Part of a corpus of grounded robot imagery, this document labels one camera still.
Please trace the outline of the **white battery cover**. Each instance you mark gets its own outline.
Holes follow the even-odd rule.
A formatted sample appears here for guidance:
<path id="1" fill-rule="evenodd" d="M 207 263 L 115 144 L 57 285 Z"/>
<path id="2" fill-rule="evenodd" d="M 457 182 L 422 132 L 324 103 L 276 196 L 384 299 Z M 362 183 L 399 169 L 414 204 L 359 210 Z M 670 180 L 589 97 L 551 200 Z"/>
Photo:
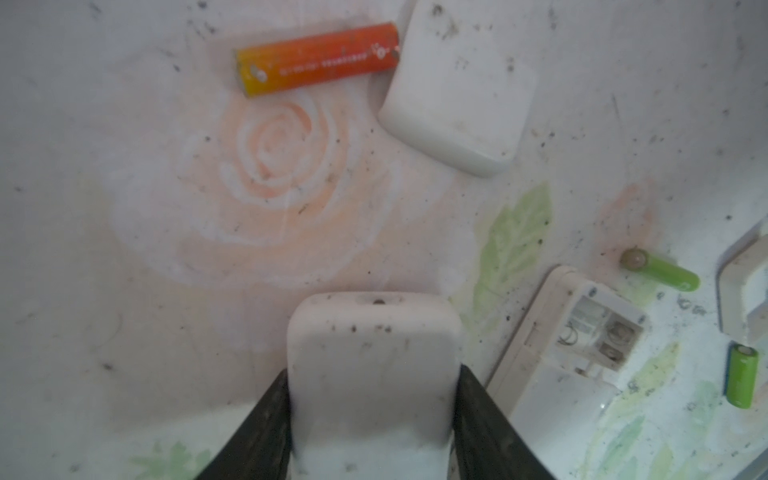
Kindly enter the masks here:
<path id="1" fill-rule="evenodd" d="M 756 347 L 767 335 L 767 218 L 722 256 L 716 287 L 722 333 Z"/>
<path id="2" fill-rule="evenodd" d="M 377 119 L 393 137 L 477 177 L 513 162 L 537 76 L 477 1 L 418 1 Z"/>

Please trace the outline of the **green battery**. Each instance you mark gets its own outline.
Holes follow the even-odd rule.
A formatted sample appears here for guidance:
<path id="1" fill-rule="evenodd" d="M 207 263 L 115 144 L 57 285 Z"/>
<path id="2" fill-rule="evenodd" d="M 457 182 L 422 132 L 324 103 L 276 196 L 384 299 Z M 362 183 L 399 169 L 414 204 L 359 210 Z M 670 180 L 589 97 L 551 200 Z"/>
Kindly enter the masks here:
<path id="1" fill-rule="evenodd" d="M 626 270 L 680 292 L 694 292 L 701 284 L 696 273 L 640 248 L 625 250 L 619 258 L 619 264 Z"/>
<path id="2" fill-rule="evenodd" d="M 740 409 L 752 406 L 759 365 L 756 349 L 734 343 L 730 346 L 725 396 L 727 401 Z"/>

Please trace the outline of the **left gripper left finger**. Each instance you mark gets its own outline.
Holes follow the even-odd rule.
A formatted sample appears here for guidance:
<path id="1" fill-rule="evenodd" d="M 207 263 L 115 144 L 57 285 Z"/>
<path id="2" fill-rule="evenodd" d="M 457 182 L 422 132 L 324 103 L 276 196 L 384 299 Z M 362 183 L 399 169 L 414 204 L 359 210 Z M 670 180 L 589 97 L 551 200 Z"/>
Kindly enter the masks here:
<path id="1" fill-rule="evenodd" d="M 291 458 L 291 403 L 283 369 L 196 479 L 284 480 Z"/>

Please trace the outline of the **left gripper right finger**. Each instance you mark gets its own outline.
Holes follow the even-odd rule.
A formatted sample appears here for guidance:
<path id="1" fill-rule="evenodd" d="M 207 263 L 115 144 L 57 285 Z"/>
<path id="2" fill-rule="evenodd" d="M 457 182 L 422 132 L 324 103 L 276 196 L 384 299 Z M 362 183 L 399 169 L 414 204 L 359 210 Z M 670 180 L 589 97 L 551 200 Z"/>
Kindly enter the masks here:
<path id="1" fill-rule="evenodd" d="M 460 368 L 453 433 L 461 479 L 551 479 L 469 367 Z"/>

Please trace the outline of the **red orange battery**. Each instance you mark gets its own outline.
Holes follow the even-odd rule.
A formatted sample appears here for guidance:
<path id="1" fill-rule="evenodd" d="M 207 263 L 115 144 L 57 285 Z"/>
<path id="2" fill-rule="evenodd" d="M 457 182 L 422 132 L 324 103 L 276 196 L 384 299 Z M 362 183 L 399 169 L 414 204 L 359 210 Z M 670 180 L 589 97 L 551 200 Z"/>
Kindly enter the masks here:
<path id="1" fill-rule="evenodd" d="M 399 58 L 399 32 L 392 22 L 234 52 L 237 79 L 247 97 L 390 70 Z"/>

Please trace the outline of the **red white remote control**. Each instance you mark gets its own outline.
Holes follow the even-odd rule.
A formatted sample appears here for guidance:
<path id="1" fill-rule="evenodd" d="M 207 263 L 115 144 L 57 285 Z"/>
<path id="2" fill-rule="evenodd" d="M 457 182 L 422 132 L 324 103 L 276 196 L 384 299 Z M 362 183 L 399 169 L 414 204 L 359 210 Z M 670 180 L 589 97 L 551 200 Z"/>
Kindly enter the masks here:
<path id="1" fill-rule="evenodd" d="M 292 478 L 447 478 L 462 335 L 436 295 L 305 299 L 287 330 Z"/>

